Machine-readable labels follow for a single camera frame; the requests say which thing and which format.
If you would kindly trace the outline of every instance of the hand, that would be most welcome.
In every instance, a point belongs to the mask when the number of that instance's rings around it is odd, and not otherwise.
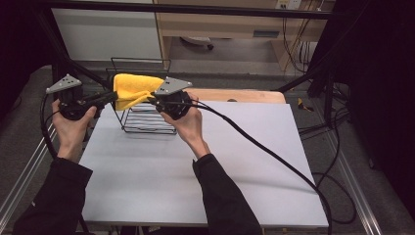
[[[197,105],[199,98],[192,93],[189,93],[189,96],[194,100],[193,104]],[[210,154],[210,149],[202,134],[202,113],[200,110],[191,107],[187,115],[178,120],[173,120],[163,112],[161,112],[161,116],[165,122],[173,125],[177,129],[180,138],[190,146],[198,159],[206,154]]]
[[[55,113],[52,122],[58,132],[61,143],[58,156],[78,163],[86,128],[89,125],[89,121],[95,116],[97,108],[91,107],[80,120],[69,120],[59,113],[59,104],[59,100],[52,103],[52,110]]]

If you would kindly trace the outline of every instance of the white cabinet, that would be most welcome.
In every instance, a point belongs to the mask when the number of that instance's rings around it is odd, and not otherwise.
[[[153,3],[152,0],[111,1]],[[53,13],[73,60],[161,59],[154,13],[64,9],[53,9]]]

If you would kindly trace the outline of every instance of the black sleeve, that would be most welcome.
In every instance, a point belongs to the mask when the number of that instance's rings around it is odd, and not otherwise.
[[[85,204],[92,170],[65,159],[51,163],[44,184],[16,221],[14,235],[73,235]]]
[[[193,162],[202,186],[210,235],[260,235],[259,222],[241,190],[216,157],[208,154]]]

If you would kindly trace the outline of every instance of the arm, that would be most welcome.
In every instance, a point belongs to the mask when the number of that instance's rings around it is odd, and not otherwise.
[[[15,223],[14,235],[73,235],[92,170],[66,159],[51,163],[44,184],[33,202]]]
[[[65,119],[59,112],[59,101],[52,104],[53,124],[58,132],[60,148],[44,184],[31,205],[17,220],[14,234],[69,234],[76,231],[85,202],[85,187],[92,170],[77,162],[82,141],[96,108],[89,109],[77,121]]]
[[[189,95],[193,100],[198,100],[192,94]],[[259,222],[241,190],[210,153],[202,134],[202,113],[196,108],[190,108],[188,114],[178,120],[173,120],[164,113],[161,115],[177,129],[198,159],[193,163],[193,169],[202,187],[209,233],[261,234]]]

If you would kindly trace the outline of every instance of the white tabletop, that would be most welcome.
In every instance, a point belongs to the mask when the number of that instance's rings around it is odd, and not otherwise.
[[[312,180],[289,105],[206,102]],[[296,174],[204,111],[204,138],[263,227],[327,227],[317,194]],[[207,224],[193,153],[178,135],[125,133],[107,106],[81,164],[94,170],[83,216],[112,224]]]

